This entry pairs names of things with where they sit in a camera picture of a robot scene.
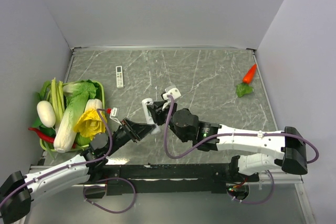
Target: green leafy vegetable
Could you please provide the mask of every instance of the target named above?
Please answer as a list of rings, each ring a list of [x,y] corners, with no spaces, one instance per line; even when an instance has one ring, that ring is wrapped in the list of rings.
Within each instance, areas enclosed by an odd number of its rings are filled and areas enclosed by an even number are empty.
[[[47,136],[55,136],[56,132],[53,128],[46,128],[44,125],[39,127],[40,131]]]
[[[41,125],[42,125],[42,122],[41,122],[40,118],[37,117],[37,119],[35,120],[35,122],[32,124],[32,127],[33,128],[37,128],[37,127],[39,127]]]
[[[244,94],[250,94],[252,92],[253,92],[253,88],[244,82],[236,86],[236,93],[238,97],[242,97]]]
[[[46,81],[45,83],[43,83],[43,86],[42,86],[41,91],[39,93],[41,101],[44,100],[44,97],[45,97],[46,92],[47,92],[47,88],[50,86],[50,84],[51,84],[50,81]]]
[[[71,149],[77,135],[74,132],[74,126],[83,114],[88,99],[93,99],[96,96],[96,90],[95,85],[90,82],[64,85],[63,93],[67,98],[67,108],[54,141],[54,148],[58,152],[66,152]]]
[[[56,78],[51,81],[50,85],[50,96],[51,96],[51,105],[53,107],[56,123],[55,128],[58,128],[64,113],[64,99],[63,99],[63,82],[59,81],[56,83]]]
[[[79,133],[77,133],[76,138],[75,138],[75,143],[80,145],[80,146],[84,146],[84,145],[88,145],[91,142],[89,137],[83,137],[82,135],[80,135]]]

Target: floor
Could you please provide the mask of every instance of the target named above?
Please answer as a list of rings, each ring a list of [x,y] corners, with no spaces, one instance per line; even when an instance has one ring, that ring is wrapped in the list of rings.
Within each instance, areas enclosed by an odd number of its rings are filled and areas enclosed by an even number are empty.
[[[274,131],[271,110],[258,73],[251,86],[252,94],[238,98],[235,85],[255,63],[251,50],[170,49],[170,50],[89,50],[74,52],[68,81],[91,79],[104,86],[105,107],[120,108],[118,118],[145,122],[141,101],[161,100],[162,91],[175,84],[182,97],[178,108],[189,108],[202,121],[225,124],[238,129]],[[115,68],[123,66],[124,89],[117,89]],[[117,125],[109,121],[112,129]],[[129,142],[114,153],[109,164],[229,163],[242,151],[201,152],[195,150],[184,158],[170,159],[163,149],[163,126],[158,135],[140,143]],[[169,150],[180,154],[191,147],[169,133]],[[46,158],[45,165],[56,165],[74,153]]]

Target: white wall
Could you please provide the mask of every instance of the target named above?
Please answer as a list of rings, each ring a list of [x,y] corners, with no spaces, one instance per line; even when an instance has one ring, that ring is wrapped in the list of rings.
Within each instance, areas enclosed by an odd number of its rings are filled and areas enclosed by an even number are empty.
[[[257,48],[283,0],[45,0],[71,47]]]
[[[42,151],[27,130],[37,113],[34,91],[63,79],[70,49],[43,0],[0,0],[0,185],[27,172]]]
[[[304,176],[318,223],[336,223],[335,34],[335,0],[285,0],[257,50],[279,126],[320,150]]]

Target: red chili pepper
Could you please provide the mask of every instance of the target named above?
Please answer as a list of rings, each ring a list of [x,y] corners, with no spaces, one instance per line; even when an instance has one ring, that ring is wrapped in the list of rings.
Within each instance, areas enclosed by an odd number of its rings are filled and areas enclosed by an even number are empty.
[[[257,64],[254,64],[243,78],[243,82],[250,84],[257,70]]]
[[[50,143],[50,144],[54,143],[55,138],[53,138],[51,136],[47,136],[46,134],[42,133],[42,131],[40,131],[39,129],[37,129],[37,128],[28,128],[28,129],[30,131],[35,131],[36,134],[39,136],[39,138],[42,139],[43,141],[45,141],[47,143]]]

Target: green basket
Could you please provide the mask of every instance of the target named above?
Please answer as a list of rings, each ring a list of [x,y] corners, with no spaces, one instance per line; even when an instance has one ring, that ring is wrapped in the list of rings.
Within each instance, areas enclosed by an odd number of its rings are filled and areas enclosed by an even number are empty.
[[[104,87],[98,81],[92,81],[92,82],[98,84],[99,87],[100,87],[101,93],[98,93],[97,98],[99,100],[101,100],[101,102],[103,104],[103,109],[104,109],[105,108]],[[56,150],[54,149],[53,144],[47,143],[46,141],[43,141],[42,139],[40,139],[40,146],[41,146],[42,149],[44,149],[45,151],[47,151],[52,157],[53,157],[52,152],[56,152]],[[73,149],[69,150],[69,152],[83,151],[87,147],[89,147],[88,144],[87,145],[83,145],[83,146],[80,146],[80,145],[77,144],[76,148],[73,148]]]

